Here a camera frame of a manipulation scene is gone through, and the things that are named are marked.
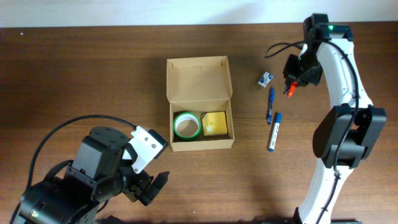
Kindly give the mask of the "blue white staples box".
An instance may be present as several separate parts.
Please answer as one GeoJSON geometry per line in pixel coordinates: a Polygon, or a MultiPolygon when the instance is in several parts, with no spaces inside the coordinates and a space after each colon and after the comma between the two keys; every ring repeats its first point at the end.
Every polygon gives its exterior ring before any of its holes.
{"type": "Polygon", "coordinates": [[[262,86],[263,88],[265,88],[271,82],[273,77],[274,76],[272,74],[270,74],[269,72],[265,72],[257,83],[260,86],[262,86]]]}

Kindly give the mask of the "blue whiteboard marker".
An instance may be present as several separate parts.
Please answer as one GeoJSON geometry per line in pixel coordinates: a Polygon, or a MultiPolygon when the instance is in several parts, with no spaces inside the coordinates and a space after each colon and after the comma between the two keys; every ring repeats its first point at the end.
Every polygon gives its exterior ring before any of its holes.
{"type": "Polygon", "coordinates": [[[269,151],[270,152],[274,152],[281,120],[282,120],[282,114],[281,113],[277,113],[276,117],[275,117],[274,127],[273,127],[272,134],[271,134],[271,141],[270,141],[270,144],[269,144],[269,151]]]}

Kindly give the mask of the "blue ballpoint pen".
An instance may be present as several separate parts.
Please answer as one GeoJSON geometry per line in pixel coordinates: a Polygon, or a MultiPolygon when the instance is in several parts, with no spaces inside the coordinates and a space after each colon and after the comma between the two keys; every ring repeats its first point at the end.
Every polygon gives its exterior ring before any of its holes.
{"type": "Polygon", "coordinates": [[[272,123],[273,103],[274,103],[274,88],[270,87],[270,90],[269,90],[269,107],[268,107],[267,115],[266,115],[266,119],[267,119],[267,123],[268,124],[272,123]]]}

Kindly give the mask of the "green tape roll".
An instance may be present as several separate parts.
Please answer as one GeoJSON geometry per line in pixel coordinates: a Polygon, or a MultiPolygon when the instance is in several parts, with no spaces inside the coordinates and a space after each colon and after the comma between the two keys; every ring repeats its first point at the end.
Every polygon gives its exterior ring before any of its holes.
{"type": "Polygon", "coordinates": [[[195,139],[200,135],[201,121],[196,114],[183,112],[174,119],[173,130],[181,139],[195,139]]]}

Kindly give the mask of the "yellow spiral notepad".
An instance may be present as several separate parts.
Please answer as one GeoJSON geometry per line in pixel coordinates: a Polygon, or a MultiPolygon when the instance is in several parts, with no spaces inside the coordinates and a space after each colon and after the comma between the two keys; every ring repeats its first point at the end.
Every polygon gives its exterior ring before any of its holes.
{"type": "Polygon", "coordinates": [[[218,136],[228,133],[224,111],[205,113],[201,122],[204,136],[218,136]]]}

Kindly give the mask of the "brown cardboard box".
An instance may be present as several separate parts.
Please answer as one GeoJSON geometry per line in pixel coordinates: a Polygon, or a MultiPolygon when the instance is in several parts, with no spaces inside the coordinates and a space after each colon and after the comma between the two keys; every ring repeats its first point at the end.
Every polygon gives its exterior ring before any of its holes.
{"type": "Polygon", "coordinates": [[[226,56],[171,58],[167,60],[167,99],[170,111],[170,145],[174,152],[225,149],[233,146],[234,126],[231,109],[233,87],[226,56]],[[176,130],[193,131],[194,121],[180,126],[174,121],[185,112],[199,120],[200,130],[193,139],[183,139],[176,130]],[[210,126],[203,125],[203,117],[212,112],[223,112],[226,134],[205,136],[210,126]]]}

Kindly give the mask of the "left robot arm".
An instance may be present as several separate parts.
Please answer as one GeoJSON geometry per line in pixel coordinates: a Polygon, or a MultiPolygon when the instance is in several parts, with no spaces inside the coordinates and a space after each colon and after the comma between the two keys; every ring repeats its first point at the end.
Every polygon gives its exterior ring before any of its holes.
{"type": "Polygon", "coordinates": [[[63,161],[22,195],[12,223],[93,223],[111,198],[125,195],[148,206],[168,181],[144,169],[169,145],[155,130],[138,126],[129,138],[95,127],[74,160],[63,161]]]}

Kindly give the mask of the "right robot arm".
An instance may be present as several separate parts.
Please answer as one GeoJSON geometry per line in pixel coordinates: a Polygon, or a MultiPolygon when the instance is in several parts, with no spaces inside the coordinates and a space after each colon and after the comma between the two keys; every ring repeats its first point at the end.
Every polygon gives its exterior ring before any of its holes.
{"type": "Polygon", "coordinates": [[[313,134],[316,168],[294,221],[331,223],[341,188],[370,155],[386,123],[386,111],[374,107],[364,90],[349,26],[332,24],[326,14],[312,14],[304,20],[303,32],[300,55],[289,55],[284,67],[284,93],[292,96],[297,87],[317,85],[324,77],[330,111],[313,134]]]}

